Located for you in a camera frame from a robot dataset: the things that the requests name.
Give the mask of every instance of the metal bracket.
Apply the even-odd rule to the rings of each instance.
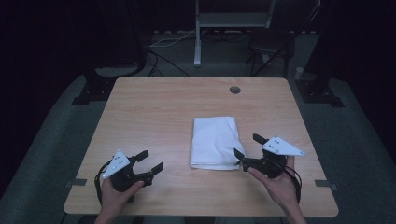
[[[113,157],[113,160],[108,165],[105,173],[102,174],[102,178],[106,179],[114,175],[117,171],[129,165],[129,163],[129,159],[125,156],[125,154],[121,150],[118,150],[116,155]]]
[[[85,186],[87,183],[87,179],[73,179],[73,180],[68,180],[66,184],[64,185],[65,188],[70,189],[72,188],[73,185],[75,186]]]
[[[293,146],[287,141],[283,140],[278,136],[274,136],[270,140],[268,140],[262,148],[270,151],[276,155],[284,155],[284,156],[304,156],[305,152],[301,151],[299,148]]]
[[[328,180],[315,180],[315,184],[317,185],[317,187],[327,187],[330,188],[332,191],[338,190],[337,185],[330,183]]]

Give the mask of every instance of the table hole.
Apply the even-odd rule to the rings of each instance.
[[[241,89],[237,86],[231,86],[230,87],[230,92],[233,94],[238,94],[239,92],[241,92]]]

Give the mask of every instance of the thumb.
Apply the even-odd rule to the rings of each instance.
[[[134,194],[136,194],[142,187],[143,185],[145,185],[145,182],[143,181],[137,181],[136,183],[134,183],[130,188],[128,188],[125,193],[131,197],[134,196]]]
[[[264,186],[267,185],[268,182],[268,178],[260,171],[254,169],[253,167],[249,167],[247,169],[247,171],[257,180],[259,180],[260,182],[262,182],[264,184]]]

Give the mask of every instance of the black cable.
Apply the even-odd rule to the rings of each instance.
[[[177,65],[175,65],[175,64],[172,63],[171,61],[165,59],[163,56],[159,55],[158,53],[152,51],[151,49],[148,50],[148,53],[154,54],[154,55],[156,55],[157,57],[160,57],[160,58],[166,60],[168,63],[172,64],[175,68],[177,68],[177,69],[180,70],[182,73],[184,73],[187,77],[190,77],[190,75],[189,75],[187,72],[185,72],[183,69],[179,68]]]
[[[64,223],[64,219],[66,218],[66,215],[67,215],[67,213],[64,213],[64,215],[62,216],[62,219],[61,219],[60,224],[63,224],[63,223]]]
[[[221,5],[221,0],[218,0],[217,3],[213,4],[213,7],[212,7],[212,9],[210,9],[210,12],[211,13],[215,12],[215,10],[216,10],[216,12],[219,12],[220,11],[220,5]]]
[[[157,55],[154,55],[154,56],[155,56],[155,63],[149,62],[149,64],[152,65],[152,68],[151,68],[151,70],[148,73],[149,77],[154,77],[153,74],[154,74],[154,72],[157,72],[157,71],[160,72],[160,75],[162,76],[161,71],[156,70],[157,64],[158,64],[158,56]]]
[[[111,163],[111,161],[106,162],[105,165],[103,165],[103,166],[100,168],[98,174],[95,176],[95,179],[94,179],[94,184],[95,184],[95,187],[96,187],[96,195],[98,196],[98,200],[99,200],[99,203],[100,203],[100,204],[102,204],[102,190],[101,190],[101,187],[100,187],[100,174],[103,172],[103,170],[104,170],[110,163]]]
[[[248,36],[244,33],[238,34],[237,36],[233,36],[232,34],[225,34],[223,32],[218,32],[218,33],[208,33],[208,35],[202,35],[201,36],[201,41],[203,43],[218,43],[218,42],[232,42],[232,43],[238,43],[238,42],[243,42],[248,40]]]
[[[176,38],[175,38],[175,39],[151,40],[151,41],[149,42],[149,46],[151,46],[151,45],[153,45],[153,44],[155,44],[155,43],[158,43],[159,41],[165,42],[165,43],[166,43],[166,42],[175,42],[175,40],[176,40]],[[191,35],[191,36],[184,37],[184,38],[178,40],[178,42],[180,42],[180,41],[186,41],[186,40],[195,40],[195,35]]]
[[[300,200],[301,200],[301,188],[303,187],[303,182],[302,182],[302,180],[301,180],[301,178],[300,178],[300,175],[299,175],[295,170],[291,169],[289,166],[284,166],[284,167],[282,167],[282,166],[279,165],[277,162],[275,162],[275,161],[273,161],[273,160],[270,160],[270,159],[267,159],[267,161],[269,161],[269,162],[271,162],[273,165],[277,166],[280,170],[283,171],[283,173],[285,173],[286,175],[288,175],[288,176],[290,177],[290,179],[291,179],[291,181],[293,182],[293,185],[294,185],[294,187],[295,187],[295,189],[296,189],[297,203],[300,203]],[[292,174],[291,174],[289,171],[287,171],[285,168],[288,168],[288,169],[292,170],[295,174],[297,174],[297,176],[298,176],[299,179],[300,179],[300,182],[297,180],[297,178],[296,178],[294,175],[292,175]]]

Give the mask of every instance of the wooden table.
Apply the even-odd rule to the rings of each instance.
[[[230,87],[241,89],[230,93]],[[306,152],[295,169],[303,179],[301,207],[307,217],[334,217],[338,208],[329,188],[316,187],[326,177],[300,111],[283,78],[261,77],[121,77],[106,104],[77,178],[65,202],[69,214],[97,214],[93,184],[100,167],[117,149],[127,156],[148,150],[134,167],[143,173],[163,162],[153,185],[141,189],[125,215],[278,217],[282,210],[261,183],[242,171],[190,168],[193,119],[235,117],[247,156],[259,158],[258,133],[278,135]]]

